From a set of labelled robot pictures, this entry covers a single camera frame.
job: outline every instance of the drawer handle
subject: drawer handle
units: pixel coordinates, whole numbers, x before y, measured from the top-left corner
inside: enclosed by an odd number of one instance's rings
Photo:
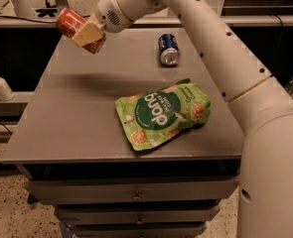
[[[136,221],[136,224],[137,225],[142,225],[142,224],[144,224],[144,221],[141,218],[138,218],[137,221]]]
[[[133,196],[133,201],[140,201],[143,197],[140,195],[139,191],[135,191],[135,195]]]

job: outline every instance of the blue can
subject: blue can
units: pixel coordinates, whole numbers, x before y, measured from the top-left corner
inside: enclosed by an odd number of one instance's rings
[[[160,62],[163,65],[176,65],[179,61],[180,53],[176,37],[172,34],[164,34],[158,40]]]

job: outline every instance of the red can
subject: red can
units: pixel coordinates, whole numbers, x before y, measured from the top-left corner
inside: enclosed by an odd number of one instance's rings
[[[75,11],[65,8],[64,10],[61,11],[58,19],[57,19],[57,27],[60,30],[60,32],[67,36],[68,38],[72,38],[75,33],[80,30],[80,28],[84,25],[84,23],[86,22],[86,19],[83,18],[81,15],[79,15],[78,13],[76,13]],[[84,46],[84,48],[95,54],[97,53],[100,48],[102,47],[103,43],[105,42],[105,35],[102,39],[87,44]]]

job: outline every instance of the bag of chips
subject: bag of chips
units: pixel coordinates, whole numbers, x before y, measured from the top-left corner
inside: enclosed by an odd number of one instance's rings
[[[189,79],[155,92],[121,97],[115,106],[136,151],[158,147],[181,130],[205,123],[211,112],[209,98]]]

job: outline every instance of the pump bottle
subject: pump bottle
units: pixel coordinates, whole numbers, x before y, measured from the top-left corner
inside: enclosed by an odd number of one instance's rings
[[[4,78],[0,77],[0,99],[2,101],[9,101],[14,96],[15,94],[8,85],[7,81]]]

